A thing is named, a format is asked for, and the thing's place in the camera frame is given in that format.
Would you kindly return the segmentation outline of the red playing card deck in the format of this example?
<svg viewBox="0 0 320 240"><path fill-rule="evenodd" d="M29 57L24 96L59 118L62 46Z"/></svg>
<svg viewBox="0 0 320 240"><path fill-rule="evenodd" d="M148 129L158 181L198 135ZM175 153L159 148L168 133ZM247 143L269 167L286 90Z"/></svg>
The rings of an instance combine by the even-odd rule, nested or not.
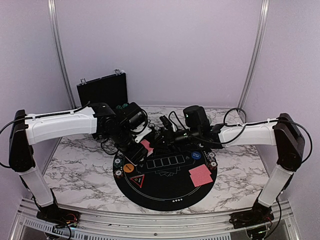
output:
<svg viewBox="0 0 320 240"><path fill-rule="evenodd" d="M137 143L137 142L134 142L132 146L129 147L128 151L126 151L125 153L128 153L130 151L133 151L133 150L136 150L136 149L139 149L139 148L142 148L142 147L145 147L147 150L148 150L148 154L147 154L147 157L150 156L152 153L153 153L153 148L150 147L150 142L147 141L146 139L143 139L141 142Z"/></svg>

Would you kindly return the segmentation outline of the orange big blind button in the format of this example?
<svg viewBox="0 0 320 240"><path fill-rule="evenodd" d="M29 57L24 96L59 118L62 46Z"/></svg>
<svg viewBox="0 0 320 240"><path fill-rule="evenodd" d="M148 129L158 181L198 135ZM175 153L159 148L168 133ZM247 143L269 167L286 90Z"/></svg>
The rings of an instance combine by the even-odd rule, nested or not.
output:
<svg viewBox="0 0 320 240"><path fill-rule="evenodd" d="M123 170L125 173L132 173L135 169L135 166L131 163L127 163L123 166Z"/></svg>

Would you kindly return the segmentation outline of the green 50 chip stack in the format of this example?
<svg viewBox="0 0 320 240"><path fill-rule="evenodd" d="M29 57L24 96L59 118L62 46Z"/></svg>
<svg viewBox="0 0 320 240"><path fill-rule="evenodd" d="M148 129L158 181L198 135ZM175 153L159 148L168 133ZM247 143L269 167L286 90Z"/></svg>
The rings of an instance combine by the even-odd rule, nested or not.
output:
<svg viewBox="0 0 320 240"><path fill-rule="evenodd" d="M119 169L119 168L121 168L123 166L123 161L122 161L122 159L121 158L115 158L114 160L113 160L113 167L114 168L116 168L116 169Z"/></svg>

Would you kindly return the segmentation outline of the red triangular all-in marker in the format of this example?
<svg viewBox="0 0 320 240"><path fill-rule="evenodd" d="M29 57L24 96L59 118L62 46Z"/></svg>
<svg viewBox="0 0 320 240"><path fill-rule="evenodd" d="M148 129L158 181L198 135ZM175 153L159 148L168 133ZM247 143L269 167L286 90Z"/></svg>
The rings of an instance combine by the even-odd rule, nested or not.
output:
<svg viewBox="0 0 320 240"><path fill-rule="evenodd" d="M142 188L143 187L143 183L144 183L144 179L145 179L145 174L136 175L136 176L130 177L129 179L133 183L138 185L139 188Z"/></svg>

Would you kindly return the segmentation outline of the blue small blind button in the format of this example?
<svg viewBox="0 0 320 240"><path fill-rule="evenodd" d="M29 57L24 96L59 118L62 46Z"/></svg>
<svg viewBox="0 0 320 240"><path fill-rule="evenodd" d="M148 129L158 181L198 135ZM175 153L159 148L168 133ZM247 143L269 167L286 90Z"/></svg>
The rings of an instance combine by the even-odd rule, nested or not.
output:
<svg viewBox="0 0 320 240"><path fill-rule="evenodd" d="M191 153L191 157L194 159L194 160L200 160L201 157L202 157L202 154L198 151L193 151Z"/></svg>

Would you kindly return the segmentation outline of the red card dealt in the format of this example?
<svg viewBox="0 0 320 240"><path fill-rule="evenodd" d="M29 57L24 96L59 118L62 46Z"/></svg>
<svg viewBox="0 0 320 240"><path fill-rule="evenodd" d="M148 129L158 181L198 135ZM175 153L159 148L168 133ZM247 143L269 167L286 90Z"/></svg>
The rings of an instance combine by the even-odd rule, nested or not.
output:
<svg viewBox="0 0 320 240"><path fill-rule="evenodd" d="M211 171L207 168L205 164L202 164L200 166L190 169L189 173L191 175L198 175L198 174L211 175Z"/></svg>
<svg viewBox="0 0 320 240"><path fill-rule="evenodd" d="M195 187L203 186L213 182L210 174L195 173L191 174L190 178Z"/></svg>

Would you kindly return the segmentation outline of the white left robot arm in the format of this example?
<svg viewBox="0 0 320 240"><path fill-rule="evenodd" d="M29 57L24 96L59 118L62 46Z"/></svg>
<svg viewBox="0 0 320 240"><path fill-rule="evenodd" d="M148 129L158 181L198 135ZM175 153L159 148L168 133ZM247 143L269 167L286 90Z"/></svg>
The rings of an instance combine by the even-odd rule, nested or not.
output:
<svg viewBox="0 0 320 240"><path fill-rule="evenodd" d="M18 110L14 120L1 131L11 127L8 164L1 167L19 174L26 188L33 194L44 215L53 223L63 219L55 196L40 173L34 160L33 146L74 135L94 135L113 141L116 149L133 165L147 157L148 150L141 143L151 133L145 110L132 102L114 111L106 103L90 103L71 110L26 114Z"/></svg>

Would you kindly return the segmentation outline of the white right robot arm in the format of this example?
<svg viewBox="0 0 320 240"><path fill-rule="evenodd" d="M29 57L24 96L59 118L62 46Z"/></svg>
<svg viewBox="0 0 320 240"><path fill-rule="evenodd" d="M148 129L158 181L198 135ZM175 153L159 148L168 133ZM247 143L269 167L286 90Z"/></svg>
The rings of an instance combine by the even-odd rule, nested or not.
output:
<svg viewBox="0 0 320 240"><path fill-rule="evenodd" d="M222 123L227 112L226 108L205 109L212 123ZM183 124L182 108L160 108L158 112L152 113L149 122L162 126L160 116L168 116L171 111L175 111ZM276 166L277 150L275 146L233 146L221 150L214 150L218 163L217 179L209 194L200 202L176 211L182 214L208 213L238 210L251 207L256 197L267 183L272 170ZM303 198L298 194L305 193L302 190L304 163L294 174L290 185L278 197L281 201L288 200L291 208L302 206Z"/></svg>

